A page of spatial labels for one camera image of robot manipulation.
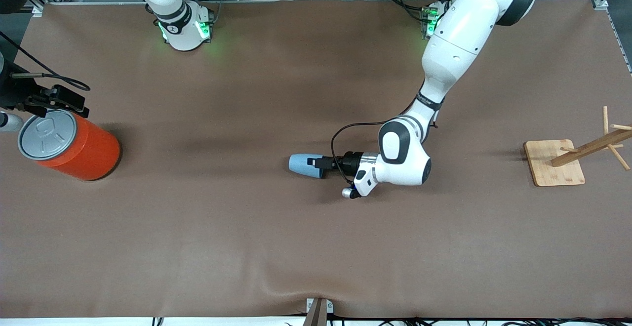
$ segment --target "brown table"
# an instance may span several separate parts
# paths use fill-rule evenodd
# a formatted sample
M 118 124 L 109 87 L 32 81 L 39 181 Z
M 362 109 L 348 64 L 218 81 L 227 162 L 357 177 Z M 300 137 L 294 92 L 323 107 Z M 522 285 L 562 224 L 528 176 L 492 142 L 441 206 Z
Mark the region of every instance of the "brown table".
M 57 5 L 30 22 L 24 47 L 92 86 L 90 118 L 124 157 L 79 182 L 3 136 L 2 317 L 282 315 L 314 296 L 346 317 L 631 316 L 632 175 L 598 153 L 586 185 L 537 188 L 522 150 L 598 137 L 603 105 L 630 121 L 632 79 L 588 0 L 539 0 L 497 28 L 425 144 L 427 184 L 354 201 L 287 157 L 408 104 L 424 44 L 402 9 L 227 4 L 212 44 L 188 53 L 151 20 Z M 339 151 L 376 138 L 354 128 Z

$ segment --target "table surface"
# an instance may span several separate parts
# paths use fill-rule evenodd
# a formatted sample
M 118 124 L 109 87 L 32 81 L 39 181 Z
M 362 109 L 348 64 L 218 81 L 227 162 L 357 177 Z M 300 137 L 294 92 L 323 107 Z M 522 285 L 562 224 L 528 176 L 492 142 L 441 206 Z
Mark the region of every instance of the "table surface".
M 522 148 L 599 137 L 603 105 L 630 123 L 632 79 L 588 0 L 538 0 L 495 29 L 425 143 L 429 181 L 353 201 L 287 158 L 413 98 L 424 42 L 401 8 L 226 4 L 212 43 L 187 53 L 151 21 L 142 6 L 50 5 L 30 22 L 23 46 L 92 86 L 90 118 L 123 157 L 79 182 L 4 135 L 2 317 L 284 315 L 314 296 L 346 317 L 630 316 L 632 175 L 596 153 L 584 186 L 538 188 Z M 352 128 L 338 149 L 376 141 Z

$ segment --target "orange container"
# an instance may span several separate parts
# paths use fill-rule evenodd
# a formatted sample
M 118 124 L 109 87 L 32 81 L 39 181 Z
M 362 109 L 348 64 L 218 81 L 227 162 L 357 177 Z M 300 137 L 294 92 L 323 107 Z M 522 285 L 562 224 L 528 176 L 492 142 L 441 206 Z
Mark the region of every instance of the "orange container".
M 20 130 L 18 146 L 28 159 L 81 180 L 108 175 L 120 158 L 116 137 L 63 110 L 31 117 Z

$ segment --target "metal can lid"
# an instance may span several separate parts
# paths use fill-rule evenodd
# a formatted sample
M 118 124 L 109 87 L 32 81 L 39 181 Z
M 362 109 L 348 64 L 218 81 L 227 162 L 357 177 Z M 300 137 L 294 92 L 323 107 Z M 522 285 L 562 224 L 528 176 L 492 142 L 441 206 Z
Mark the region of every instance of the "metal can lid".
M 77 121 L 69 112 L 49 110 L 31 117 L 20 130 L 18 148 L 32 160 L 49 160 L 64 153 L 77 135 Z

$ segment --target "wooden post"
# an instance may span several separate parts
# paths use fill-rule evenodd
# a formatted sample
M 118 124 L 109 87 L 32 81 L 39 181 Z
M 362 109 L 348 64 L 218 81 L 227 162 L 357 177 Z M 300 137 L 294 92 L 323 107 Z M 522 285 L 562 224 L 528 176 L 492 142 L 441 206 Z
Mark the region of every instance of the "wooden post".
M 609 145 L 617 144 L 629 138 L 632 138 L 632 131 L 628 131 L 628 130 L 612 131 L 603 137 L 600 137 L 594 141 L 584 144 L 582 147 L 576 148 L 576 150 L 578 150 L 579 152 L 568 152 L 568 153 L 565 153 L 564 155 L 561 155 L 551 160 L 551 165 L 563 166 L 564 164 L 568 164 L 574 160 L 578 160 L 582 157 L 586 157 L 587 155 L 600 151 L 603 148 L 609 148 Z

